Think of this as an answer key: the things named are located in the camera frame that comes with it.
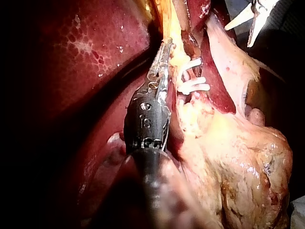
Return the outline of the right arm instrument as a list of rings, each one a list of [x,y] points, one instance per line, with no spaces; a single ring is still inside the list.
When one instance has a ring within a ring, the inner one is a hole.
[[[253,0],[251,2],[252,12],[271,12],[277,0]]]

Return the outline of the right arm instrument jaw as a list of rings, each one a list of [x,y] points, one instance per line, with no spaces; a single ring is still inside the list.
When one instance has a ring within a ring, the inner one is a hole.
[[[233,20],[225,25],[224,29],[226,31],[231,30],[240,24],[252,19],[253,17],[254,13],[252,11],[252,6],[246,6]]]
[[[254,12],[254,19],[252,26],[250,28],[247,47],[250,48],[254,45],[254,42],[262,28],[262,14],[255,10]]]

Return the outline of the left arm instrument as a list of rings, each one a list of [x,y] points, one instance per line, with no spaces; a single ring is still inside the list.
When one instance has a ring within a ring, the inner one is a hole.
[[[124,119],[126,152],[164,150],[171,113],[166,106],[168,83],[144,83],[133,94]]]

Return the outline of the left arm instrument jaw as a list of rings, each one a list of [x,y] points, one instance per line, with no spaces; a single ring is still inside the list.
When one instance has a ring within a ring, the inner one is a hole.
[[[166,96],[168,90],[168,68],[169,68],[169,58],[173,41],[169,38],[167,43],[162,44],[162,52],[159,60],[159,87],[157,91],[158,96]]]
[[[148,82],[157,82],[159,81],[159,72],[161,71],[161,66],[164,62],[165,53],[167,51],[167,44],[162,42],[160,48],[152,62],[152,65],[147,73],[146,79]]]

